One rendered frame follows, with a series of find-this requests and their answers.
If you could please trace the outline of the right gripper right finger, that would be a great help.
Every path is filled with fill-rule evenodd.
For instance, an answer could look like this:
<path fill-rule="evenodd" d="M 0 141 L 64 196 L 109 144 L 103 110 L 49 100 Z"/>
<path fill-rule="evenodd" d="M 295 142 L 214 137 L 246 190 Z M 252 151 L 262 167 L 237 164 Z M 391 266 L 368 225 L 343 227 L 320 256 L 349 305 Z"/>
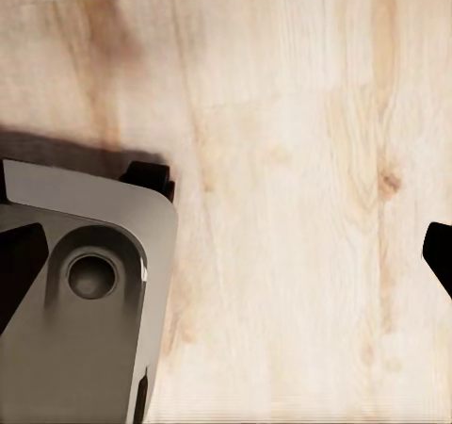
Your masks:
<path fill-rule="evenodd" d="M 433 221 L 427 229 L 422 255 L 452 298 L 452 226 Z"/>

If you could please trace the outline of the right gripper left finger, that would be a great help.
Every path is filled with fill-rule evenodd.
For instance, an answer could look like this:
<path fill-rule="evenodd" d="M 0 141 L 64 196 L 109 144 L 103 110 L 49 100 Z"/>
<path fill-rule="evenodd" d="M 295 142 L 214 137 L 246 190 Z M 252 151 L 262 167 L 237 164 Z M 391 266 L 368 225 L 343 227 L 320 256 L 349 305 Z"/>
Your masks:
<path fill-rule="evenodd" d="M 49 258 L 40 222 L 0 233 L 0 334 Z"/>

